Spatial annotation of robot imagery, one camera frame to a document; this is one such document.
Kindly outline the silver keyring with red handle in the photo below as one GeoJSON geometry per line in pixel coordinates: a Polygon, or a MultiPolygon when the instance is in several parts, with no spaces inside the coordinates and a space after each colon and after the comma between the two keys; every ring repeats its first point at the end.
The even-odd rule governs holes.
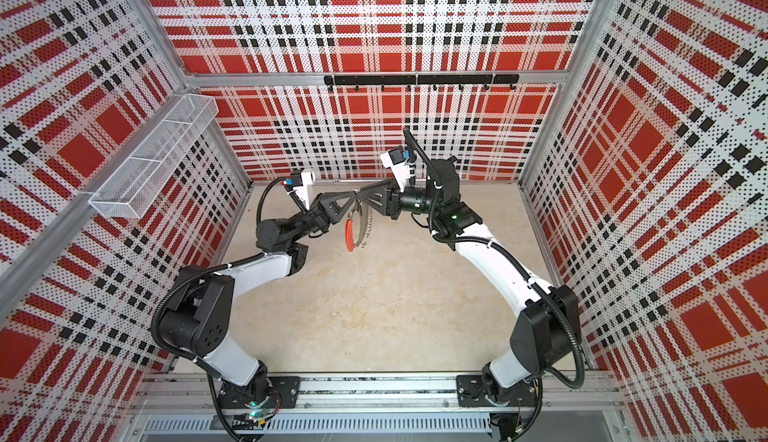
{"type": "Polygon", "coordinates": [[[345,244],[350,253],[366,247],[372,224],[371,209],[365,203],[357,200],[347,214],[344,227],[345,244]]]}

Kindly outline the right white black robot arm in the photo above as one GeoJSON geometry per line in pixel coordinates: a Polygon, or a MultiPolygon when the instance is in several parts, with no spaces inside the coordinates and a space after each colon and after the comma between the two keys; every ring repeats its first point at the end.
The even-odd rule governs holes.
{"type": "Polygon", "coordinates": [[[392,178],[358,193],[361,202],[393,220],[408,212],[426,215],[436,242],[469,261],[502,295],[516,322],[506,351],[481,371],[478,398],[504,406],[518,390],[542,395],[542,377],[553,376],[569,389],[586,379],[578,298],[523,265],[492,234],[460,194],[456,158],[432,159],[409,129],[405,143],[381,156],[392,178]]]}

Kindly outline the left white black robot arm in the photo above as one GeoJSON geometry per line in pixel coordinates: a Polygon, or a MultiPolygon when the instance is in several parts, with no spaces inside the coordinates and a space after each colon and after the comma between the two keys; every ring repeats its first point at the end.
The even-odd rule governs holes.
{"type": "Polygon", "coordinates": [[[270,386],[265,363],[248,354],[228,333],[234,302],[267,283],[298,273],[309,250],[303,238],[327,233],[357,201],[353,191],[313,196],[313,183],[309,170],[270,182],[270,188],[284,187],[297,213],[267,219],[258,211],[258,253],[218,266],[183,268],[151,319],[152,338],[162,350],[220,380],[223,390],[243,405],[258,407],[278,393],[270,386]]]}

